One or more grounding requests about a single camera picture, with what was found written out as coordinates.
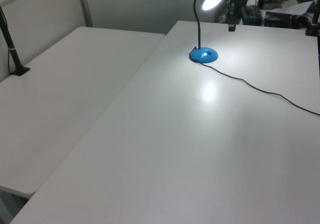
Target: lamp base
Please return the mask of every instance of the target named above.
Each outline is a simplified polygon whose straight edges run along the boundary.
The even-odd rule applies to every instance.
[[[197,49],[196,47],[191,51],[189,54],[190,59],[193,62],[204,64],[204,63],[211,63],[218,59],[218,53],[207,47],[202,47]]]

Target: tabletop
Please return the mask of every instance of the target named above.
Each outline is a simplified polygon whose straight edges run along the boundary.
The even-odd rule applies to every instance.
[[[320,111],[316,38],[201,29],[210,65]],[[196,43],[179,21],[12,224],[318,223],[320,117],[191,62]]]
[[[31,197],[164,35],[81,27],[0,83],[0,189]]]

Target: black stand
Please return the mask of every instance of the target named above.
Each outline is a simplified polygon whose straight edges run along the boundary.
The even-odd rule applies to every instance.
[[[320,35],[319,35],[319,25],[318,19],[320,15],[320,0],[316,1],[316,10],[313,14],[312,22],[308,22],[305,33],[307,36],[315,36],[318,39],[318,54],[319,54],[319,68],[320,68]]]
[[[12,59],[14,60],[16,71],[14,71],[12,74],[17,75],[17,76],[21,76],[24,73],[28,72],[30,70],[30,68],[24,67],[20,62],[15,45],[11,39],[9,30],[8,30],[7,22],[5,21],[5,15],[3,14],[1,7],[0,7],[0,28],[1,28],[2,34],[4,36],[4,39],[6,41],[6,44],[8,46],[8,49],[11,53]]]
[[[194,7],[193,12],[194,12],[195,18],[198,23],[198,49],[200,49],[201,48],[201,28],[200,28],[200,21],[199,21],[198,15],[197,15],[197,11],[195,10],[196,2],[197,2],[197,0],[193,1],[193,7]]]

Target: white table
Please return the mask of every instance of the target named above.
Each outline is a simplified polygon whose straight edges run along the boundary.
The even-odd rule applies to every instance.
[[[320,111],[316,38],[201,29],[213,66]],[[196,33],[173,27],[12,224],[319,222],[320,117],[191,62]]]
[[[78,28],[0,83],[0,189],[31,197],[164,35]]]

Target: lamp cord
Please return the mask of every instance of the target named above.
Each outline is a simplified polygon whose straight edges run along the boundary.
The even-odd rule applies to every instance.
[[[307,111],[307,112],[309,112],[309,113],[311,113],[311,114],[314,114],[314,115],[320,116],[320,114],[319,114],[319,113],[313,112],[313,111],[311,111],[311,110],[307,110],[307,109],[305,109],[305,108],[303,108],[303,107],[301,107],[301,106],[299,106],[299,105],[297,105],[297,104],[293,103],[292,101],[288,100],[286,97],[284,97],[284,96],[283,96],[283,95],[281,95],[281,94],[273,93],[273,92],[269,92],[269,91],[265,91],[265,90],[259,89],[259,88],[255,87],[255,86],[253,86],[253,85],[249,84],[249,83],[248,83],[246,80],[244,80],[244,79],[237,78],[237,77],[233,77],[233,76],[231,76],[231,75],[227,75],[227,74],[225,74],[225,73],[222,73],[221,71],[219,71],[219,70],[215,69],[215,68],[214,68],[214,67],[212,67],[212,66],[205,65],[205,64],[202,64],[202,63],[199,63],[199,64],[200,64],[200,65],[202,65],[202,66],[208,67],[208,68],[210,68],[210,69],[212,69],[212,70],[214,70],[214,71],[218,72],[219,74],[222,74],[222,75],[224,75],[224,76],[227,76],[227,77],[229,77],[229,78],[231,78],[231,79],[239,80],[239,81],[243,81],[243,82],[245,82],[247,85],[249,85],[250,87],[252,87],[252,88],[254,88],[254,89],[256,89],[256,90],[258,90],[258,91],[260,91],[260,92],[263,92],[263,93],[265,93],[265,94],[270,94],[270,95],[277,95],[277,96],[280,96],[280,97],[282,97],[283,99],[285,99],[286,101],[288,101],[290,104],[294,105],[295,107],[297,107],[297,108],[299,108],[299,109],[302,109],[302,110],[304,110],[304,111]]]
[[[197,2],[197,0],[194,0],[194,1],[193,1],[193,7],[194,7],[193,12],[194,12],[195,18],[196,18],[197,23],[198,23],[198,46],[199,46],[198,48],[200,49],[200,48],[201,48],[201,28],[200,28],[199,17],[198,17],[198,15],[197,15],[197,11],[195,10],[196,2]]]

